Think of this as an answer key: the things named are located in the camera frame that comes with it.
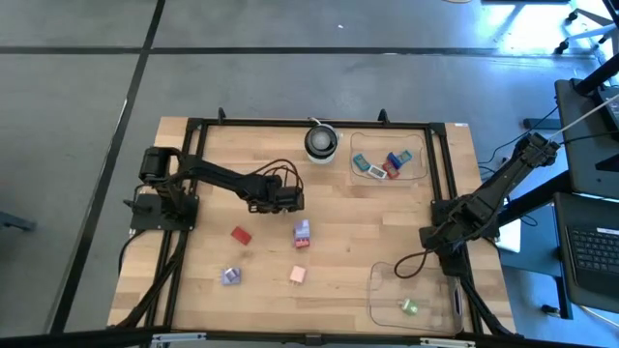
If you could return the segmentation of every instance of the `transparent tray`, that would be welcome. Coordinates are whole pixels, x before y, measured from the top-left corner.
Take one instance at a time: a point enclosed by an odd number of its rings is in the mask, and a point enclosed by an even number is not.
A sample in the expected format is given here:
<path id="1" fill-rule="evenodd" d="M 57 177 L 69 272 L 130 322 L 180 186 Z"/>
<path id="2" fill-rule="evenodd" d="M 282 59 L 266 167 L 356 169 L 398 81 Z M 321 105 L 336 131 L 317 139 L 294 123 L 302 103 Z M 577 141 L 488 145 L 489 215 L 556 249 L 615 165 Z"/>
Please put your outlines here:
<path id="1" fill-rule="evenodd" d="M 416 270 L 417 266 L 398 268 L 404 275 Z M 405 299 L 417 305 L 415 315 L 401 309 Z M 412 278 L 400 279 L 394 265 L 378 262 L 371 268 L 368 315 L 376 325 L 456 334 L 462 330 L 461 304 L 459 281 L 440 269 L 423 268 Z"/>
<path id="2" fill-rule="evenodd" d="M 414 180 L 419 180 L 427 176 L 426 142 L 417 134 L 405 136 L 383 136 L 366 135 L 362 132 L 355 132 L 350 136 L 350 176 L 354 185 L 375 186 L 377 182 L 381 185 L 389 186 L 410 186 Z M 353 162 L 353 158 L 362 154 L 369 162 L 382 169 L 382 165 L 387 161 L 387 155 L 393 152 L 399 155 L 402 151 L 408 150 L 413 159 L 405 163 L 399 169 L 399 176 L 395 179 L 377 180 L 368 173 L 361 171 Z"/>

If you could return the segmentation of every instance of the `gray floor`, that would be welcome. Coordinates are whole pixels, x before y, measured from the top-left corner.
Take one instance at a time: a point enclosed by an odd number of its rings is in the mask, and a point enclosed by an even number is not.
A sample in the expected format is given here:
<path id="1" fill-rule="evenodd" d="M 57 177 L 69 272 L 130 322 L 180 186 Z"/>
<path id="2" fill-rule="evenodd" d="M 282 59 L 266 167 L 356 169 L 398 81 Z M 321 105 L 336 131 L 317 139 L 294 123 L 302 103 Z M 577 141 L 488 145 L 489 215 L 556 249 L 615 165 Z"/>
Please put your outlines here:
<path id="1" fill-rule="evenodd" d="M 0 45 L 141 46 L 154 8 L 155 1 L 144 0 L 4 1 Z M 393 120 L 469 123 L 478 158 L 486 160 L 522 131 L 523 118 L 552 109 L 554 80 L 598 67 L 593 55 L 582 55 L 591 46 L 586 40 L 567 57 L 530 57 L 582 27 L 562 25 L 569 11 L 475 0 L 167 1 L 155 46 L 457 47 L 501 54 L 150 56 L 68 329 L 105 325 L 130 219 L 121 201 L 138 183 L 141 155 L 161 116 L 213 117 L 222 106 L 231 118 L 370 120 L 384 107 Z M 0 160 L 6 163 L 0 210 L 39 223 L 34 233 L 0 233 L 0 336 L 44 329 L 136 58 L 0 55 Z M 534 187 L 561 165 L 518 189 Z M 556 302 L 547 279 L 505 275 L 520 333 L 606 346 L 617 341 L 610 326 L 585 314 L 573 322 L 541 315 L 541 303 Z M 585 330 L 597 335 L 575 334 Z"/>

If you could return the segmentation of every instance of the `green block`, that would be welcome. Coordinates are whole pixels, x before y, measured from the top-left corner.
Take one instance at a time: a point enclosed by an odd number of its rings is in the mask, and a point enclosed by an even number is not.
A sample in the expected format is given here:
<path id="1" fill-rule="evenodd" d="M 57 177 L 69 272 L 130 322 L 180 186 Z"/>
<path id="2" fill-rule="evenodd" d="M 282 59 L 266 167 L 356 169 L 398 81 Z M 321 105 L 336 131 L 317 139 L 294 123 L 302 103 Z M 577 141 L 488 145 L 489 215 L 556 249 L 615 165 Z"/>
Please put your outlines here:
<path id="1" fill-rule="evenodd" d="M 406 299 L 401 303 L 401 307 L 402 311 L 408 315 L 416 315 L 417 312 L 419 311 L 419 308 L 417 307 L 417 304 L 415 304 L 415 302 L 411 301 L 410 299 Z"/>

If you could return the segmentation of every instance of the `wooden table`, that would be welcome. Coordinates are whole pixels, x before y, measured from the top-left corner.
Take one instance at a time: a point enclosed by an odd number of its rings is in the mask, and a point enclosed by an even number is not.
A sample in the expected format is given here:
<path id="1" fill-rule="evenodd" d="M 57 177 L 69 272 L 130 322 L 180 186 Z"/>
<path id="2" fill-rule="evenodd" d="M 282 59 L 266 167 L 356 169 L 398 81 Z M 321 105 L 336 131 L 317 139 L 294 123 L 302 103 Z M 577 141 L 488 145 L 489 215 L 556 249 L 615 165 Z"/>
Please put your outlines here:
<path id="1" fill-rule="evenodd" d="M 186 124 L 187 118 L 162 118 L 155 145 L 180 148 Z M 447 124 L 446 127 L 457 191 L 459 194 L 471 192 L 481 181 L 470 130 L 464 124 Z M 292 160 L 305 181 L 306 208 L 287 215 L 251 215 L 247 204 L 234 193 L 200 183 L 198 221 L 190 234 L 185 255 L 174 313 L 175 329 L 427 333 L 375 325 L 368 317 L 367 297 L 368 277 L 374 263 L 394 264 L 402 256 L 422 250 L 418 229 L 430 225 L 428 203 L 432 199 L 432 187 L 429 174 L 394 184 L 352 175 L 350 164 L 350 137 L 356 132 L 422 139 L 424 133 L 420 130 L 338 131 L 343 138 L 334 161 L 317 165 L 305 154 L 303 137 L 307 129 L 209 127 L 204 151 L 208 161 L 247 173 L 270 160 Z M 448 198 L 438 138 L 433 141 L 443 195 Z M 427 167 L 427 156 L 422 159 L 421 166 Z M 292 246 L 292 226 L 304 218 L 309 219 L 311 246 L 297 250 Z M 230 237 L 237 225 L 253 235 L 247 246 Z M 161 232 L 147 232 L 127 249 L 109 324 L 125 318 L 150 286 L 161 240 Z M 502 324 L 513 330 L 514 321 L 495 248 L 483 240 L 468 245 L 477 290 Z M 412 260 L 410 265 L 418 262 Z M 302 285 L 292 285 L 288 281 L 294 265 L 308 270 Z M 240 285 L 221 285 L 221 270 L 226 267 L 242 269 Z M 424 273 L 440 274 L 437 270 L 438 259 L 431 254 Z M 407 291 L 413 292 L 411 298 L 414 299 L 414 289 Z M 424 301 L 446 301 L 423 295 L 417 293 Z M 393 315 L 399 315 L 399 309 L 393 305 L 398 296 L 381 296 L 385 297 L 380 299 L 382 303 L 393 307 Z M 166 297 L 164 289 L 156 323 L 162 321 Z M 428 320 L 440 322 L 441 318 L 432 316 L 444 314 L 434 311 L 427 315 Z M 464 327 L 471 331 L 466 301 Z"/>

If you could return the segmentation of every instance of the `chair wheel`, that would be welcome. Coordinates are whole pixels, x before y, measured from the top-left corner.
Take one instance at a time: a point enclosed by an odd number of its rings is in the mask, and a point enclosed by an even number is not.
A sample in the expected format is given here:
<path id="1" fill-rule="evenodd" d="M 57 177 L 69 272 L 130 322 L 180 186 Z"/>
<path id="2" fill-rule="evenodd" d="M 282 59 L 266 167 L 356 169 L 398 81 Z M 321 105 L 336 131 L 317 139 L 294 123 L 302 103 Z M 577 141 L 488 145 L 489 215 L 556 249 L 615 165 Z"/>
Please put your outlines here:
<path id="1" fill-rule="evenodd" d="M 559 311 L 559 308 L 557 308 L 557 307 L 553 307 L 551 305 L 544 304 L 544 305 L 542 305 L 542 307 L 540 309 L 542 310 L 542 312 L 544 312 L 547 315 L 554 316 L 554 317 L 557 317 L 557 318 L 561 317 L 561 311 Z"/>
<path id="2" fill-rule="evenodd" d="M 565 40 L 565 41 L 561 42 L 558 47 L 554 48 L 554 53 L 561 54 L 569 46 L 570 46 L 570 43 L 567 40 Z"/>
<path id="3" fill-rule="evenodd" d="M 567 18 L 565 18 L 565 21 L 567 21 L 568 23 L 572 22 L 573 20 L 575 20 L 576 18 L 578 18 L 578 13 L 576 11 L 572 11 Z"/>

